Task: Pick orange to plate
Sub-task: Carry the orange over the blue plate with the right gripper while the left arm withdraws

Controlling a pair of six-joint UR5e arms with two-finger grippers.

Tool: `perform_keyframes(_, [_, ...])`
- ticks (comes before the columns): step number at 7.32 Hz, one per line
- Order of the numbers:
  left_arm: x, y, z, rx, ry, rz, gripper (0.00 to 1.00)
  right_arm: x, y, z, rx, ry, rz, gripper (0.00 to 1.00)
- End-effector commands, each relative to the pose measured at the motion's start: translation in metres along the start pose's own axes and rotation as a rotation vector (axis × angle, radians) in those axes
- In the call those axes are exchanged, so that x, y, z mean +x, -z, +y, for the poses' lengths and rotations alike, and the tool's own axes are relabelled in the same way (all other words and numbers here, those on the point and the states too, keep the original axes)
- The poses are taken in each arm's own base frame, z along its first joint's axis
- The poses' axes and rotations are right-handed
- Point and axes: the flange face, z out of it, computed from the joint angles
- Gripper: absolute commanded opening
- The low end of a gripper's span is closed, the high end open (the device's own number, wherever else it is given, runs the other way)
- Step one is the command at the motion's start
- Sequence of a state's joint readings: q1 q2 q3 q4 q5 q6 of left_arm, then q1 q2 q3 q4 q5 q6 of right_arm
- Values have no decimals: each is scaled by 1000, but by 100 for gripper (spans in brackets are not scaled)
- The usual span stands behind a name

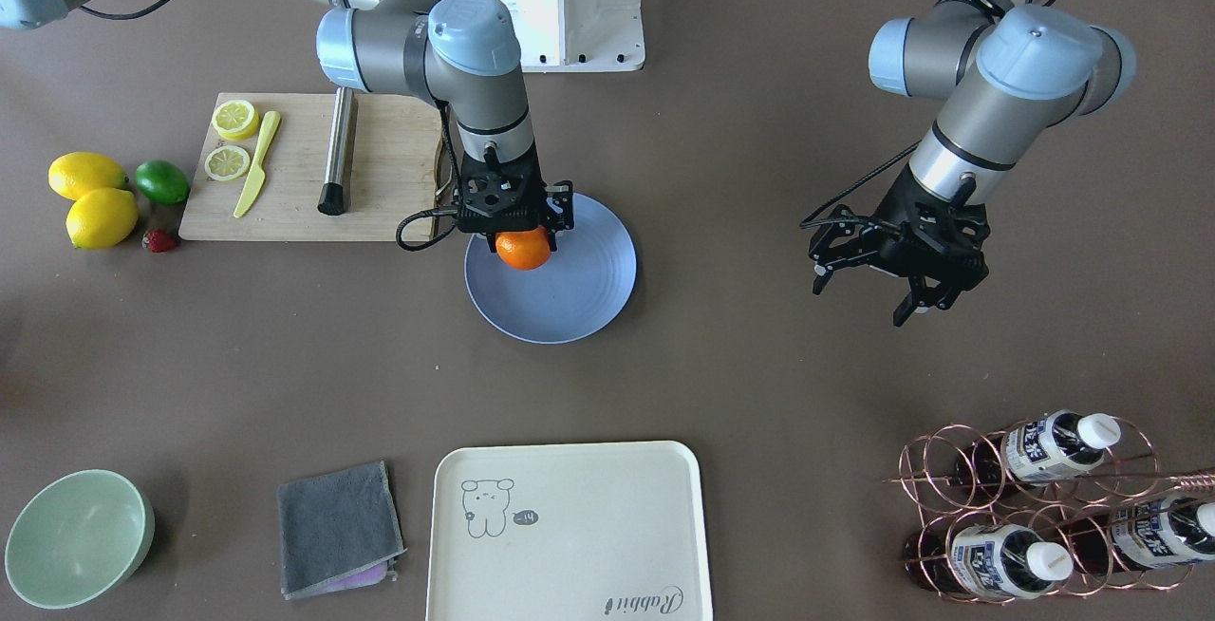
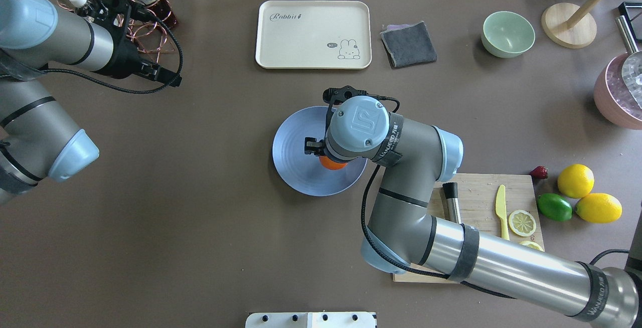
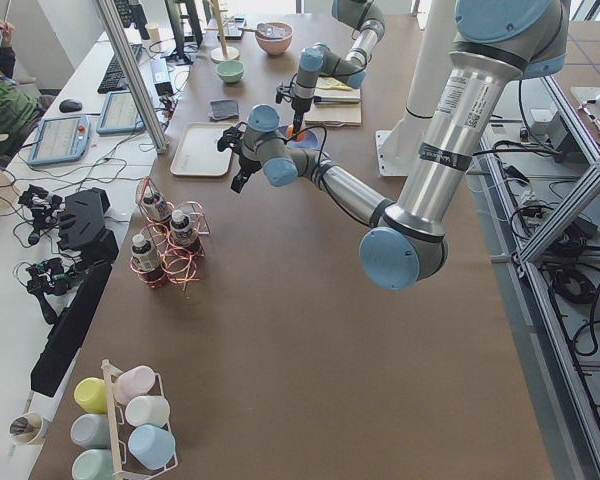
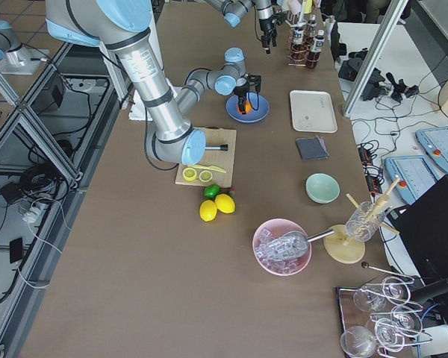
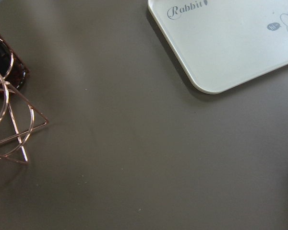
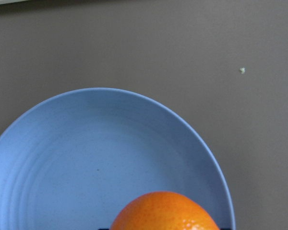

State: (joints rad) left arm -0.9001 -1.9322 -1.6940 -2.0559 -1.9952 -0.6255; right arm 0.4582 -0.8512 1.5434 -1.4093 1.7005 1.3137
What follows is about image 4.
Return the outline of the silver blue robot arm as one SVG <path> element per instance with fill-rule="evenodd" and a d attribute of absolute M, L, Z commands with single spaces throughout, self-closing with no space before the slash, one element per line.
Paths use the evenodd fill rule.
<path fill-rule="evenodd" d="M 261 30 L 260 35 L 258 33 L 255 35 L 266 54 L 271 52 L 271 47 L 276 47 L 277 27 L 287 19 L 287 14 L 282 10 L 283 1 L 205 0 L 205 3 L 218 10 L 224 20 L 233 28 L 237 27 L 243 18 L 253 10 Z"/>
<path fill-rule="evenodd" d="M 150 1 L 47 1 L 48 32 L 77 45 L 105 45 L 120 60 L 145 109 L 152 117 L 145 147 L 156 160 L 197 164 L 205 154 L 206 136 L 195 129 L 186 113 L 206 90 L 220 95 L 244 94 L 252 76 L 246 71 L 240 48 L 225 52 L 218 71 L 190 73 L 179 94 L 174 94 L 160 62 L 161 53 L 149 40 L 155 35 Z"/>

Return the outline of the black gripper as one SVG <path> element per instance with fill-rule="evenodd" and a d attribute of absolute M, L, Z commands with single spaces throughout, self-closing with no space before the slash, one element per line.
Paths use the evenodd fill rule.
<path fill-rule="evenodd" d="M 237 80 L 237 85 L 233 90 L 233 93 L 237 95 L 237 109 L 239 113 L 246 112 L 246 94 L 251 91 L 251 88 L 255 88 L 255 92 L 261 91 L 261 76 L 245 74 L 243 77 Z"/>
<path fill-rule="evenodd" d="M 270 54 L 270 39 L 273 47 L 277 46 L 277 27 L 286 19 L 287 14 L 282 10 L 257 9 L 261 36 L 261 45 L 266 54 Z"/>

